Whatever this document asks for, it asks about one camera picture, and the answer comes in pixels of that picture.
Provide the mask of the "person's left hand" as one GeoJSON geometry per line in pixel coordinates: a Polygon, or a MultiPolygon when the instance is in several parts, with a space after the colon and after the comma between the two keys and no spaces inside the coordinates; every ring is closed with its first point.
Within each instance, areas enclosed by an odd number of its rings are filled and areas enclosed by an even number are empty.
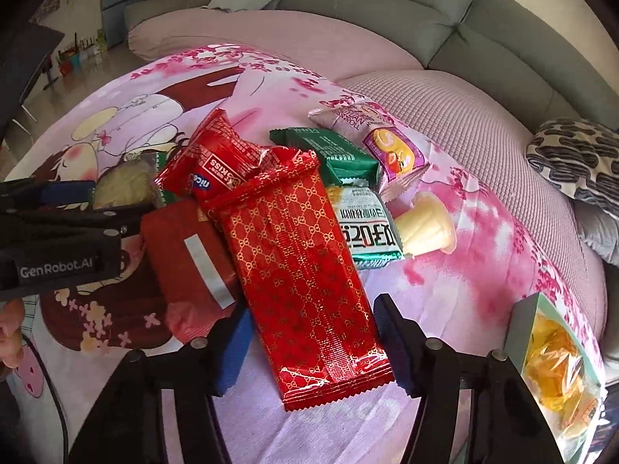
{"type": "Polygon", "coordinates": [[[0,314],[1,361],[9,369],[15,369],[23,357],[21,326],[25,317],[23,300],[11,300],[4,304],[0,314]]]}

